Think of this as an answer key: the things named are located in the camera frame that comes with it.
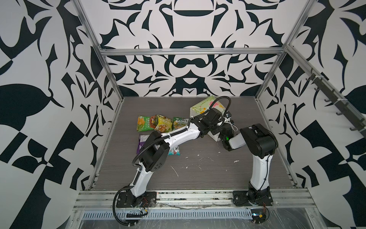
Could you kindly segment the yellow green snack bag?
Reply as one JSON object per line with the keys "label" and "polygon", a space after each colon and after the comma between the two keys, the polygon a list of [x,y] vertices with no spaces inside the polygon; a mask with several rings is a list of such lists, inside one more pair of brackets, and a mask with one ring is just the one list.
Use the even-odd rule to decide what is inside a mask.
{"label": "yellow green snack bag", "polygon": [[189,119],[188,118],[182,118],[182,117],[174,117],[173,118],[173,125],[172,130],[177,130],[180,128],[183,128],[187,126]]}

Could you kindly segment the purple snack bag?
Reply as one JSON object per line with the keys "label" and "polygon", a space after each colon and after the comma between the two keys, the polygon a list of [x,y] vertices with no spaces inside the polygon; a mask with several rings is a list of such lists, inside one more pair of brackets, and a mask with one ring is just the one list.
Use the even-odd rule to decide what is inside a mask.
{"label": "purple snack bag", "polygon": [[149,135],[139,135],[139,138],[138,138],[138,147],[137,147],[136,154],[139,154],[140,153],[140,150],[143,147],[143,145],[145,144],[145,142],[148,139],[148,137],[149,137]]}

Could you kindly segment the floral paper gift bag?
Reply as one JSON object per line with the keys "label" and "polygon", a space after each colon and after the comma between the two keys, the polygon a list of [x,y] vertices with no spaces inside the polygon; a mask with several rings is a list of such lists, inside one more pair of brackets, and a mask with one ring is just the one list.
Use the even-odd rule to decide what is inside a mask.
{"label": "floral paper gift bag", "polygon": [[196,105],[190,108],[190,117],[195,117],[200,114],[203,114],[205,111],[209,110],[211,104],[213,103],[212,108],[215,108],[216,110],[220,111],[226,119],[230,119],[231,113],[229,111],[226,112],[226,107],[221,103],[221,101],[223,100],[224,99],[220,99],[216,101],[216,97],[214,96],[207,97],[203,101],[197,103]]}

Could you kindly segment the green red snack bag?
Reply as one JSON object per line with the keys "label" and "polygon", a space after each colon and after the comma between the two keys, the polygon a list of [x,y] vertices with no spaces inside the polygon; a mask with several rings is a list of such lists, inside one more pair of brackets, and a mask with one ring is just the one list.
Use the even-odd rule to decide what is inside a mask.
{"label": "green red snack bag", "polygon": [[137,128],[138,132],[150,131],[156,128],[156,116],[138,116]]}

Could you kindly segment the teal mint candy bag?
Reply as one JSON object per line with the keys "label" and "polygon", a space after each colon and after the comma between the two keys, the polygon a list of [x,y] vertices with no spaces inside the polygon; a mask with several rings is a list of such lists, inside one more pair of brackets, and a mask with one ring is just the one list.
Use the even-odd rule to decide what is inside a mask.
{"label": "teal mint candy bag", "polygon": [[176,146],[176,147],[170,149],[169,152],[168,152],[168,155],[169,156],[174,156],[174,155],[179,156],[180,155],[180,149],[179,149],[179,147]]}

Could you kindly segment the yellow chips snack bag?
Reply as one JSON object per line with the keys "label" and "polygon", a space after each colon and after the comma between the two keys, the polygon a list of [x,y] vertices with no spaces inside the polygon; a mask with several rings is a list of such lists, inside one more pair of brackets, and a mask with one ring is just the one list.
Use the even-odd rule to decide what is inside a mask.
{"label": "yellow chips snack bag", "polygon": [[160,114],[156,115],[155,124],[155,130],[160,133],[169,133],[173,129],[173,120]]}

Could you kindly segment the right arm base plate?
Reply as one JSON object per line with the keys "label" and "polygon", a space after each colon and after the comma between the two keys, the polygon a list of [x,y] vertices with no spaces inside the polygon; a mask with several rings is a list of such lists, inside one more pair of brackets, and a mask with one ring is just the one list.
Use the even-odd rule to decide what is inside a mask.
{"label": "right arm base plate", "polygon": [[273,198],[269,190],[257,191],[249,189],[248,191],[234,191],[233,192],[233,204],[242,206],[272,206]]}

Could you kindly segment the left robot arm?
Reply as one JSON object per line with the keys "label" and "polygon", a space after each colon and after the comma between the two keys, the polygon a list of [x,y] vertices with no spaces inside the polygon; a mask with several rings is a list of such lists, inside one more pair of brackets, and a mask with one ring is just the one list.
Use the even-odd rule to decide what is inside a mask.
{"label": "left robot arm", "polygon": [[130,184],[130,193],[139,198],[146,192],[147,185],[154,172],[166,162],[171,149],[191,140],[204,137],[208,133],[219,133],[225,123],[226,113],[215,108],[191,117],[187,125],[169,133],[153,131],[139,153],[132,160],[137,168],[133,182]]}

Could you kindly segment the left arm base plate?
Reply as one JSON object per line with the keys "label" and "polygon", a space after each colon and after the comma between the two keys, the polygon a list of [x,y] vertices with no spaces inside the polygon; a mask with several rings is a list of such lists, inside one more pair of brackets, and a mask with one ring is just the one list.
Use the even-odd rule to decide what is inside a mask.
{"label": "left arm base plate", "polygon": [[156,203],[156,192],[145,192],[141,196],[135,197],[131,191],[121,192],[117,197],[117,208],[148,208]]}

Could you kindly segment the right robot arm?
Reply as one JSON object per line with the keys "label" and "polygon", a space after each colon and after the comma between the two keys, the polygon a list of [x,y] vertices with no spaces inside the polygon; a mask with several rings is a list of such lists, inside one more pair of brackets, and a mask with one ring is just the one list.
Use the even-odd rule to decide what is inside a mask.
{"label": "right robot arm", "polygon": [[247,191],[234,191],[236,206],[270,204],[269,171],[270,164],[278,148],[278,141],[271,131],[261,124],[241,128],[235,135],[228,126],[220,132],[219,138],[227,151],[247,146],[253,156],[252,177]]}

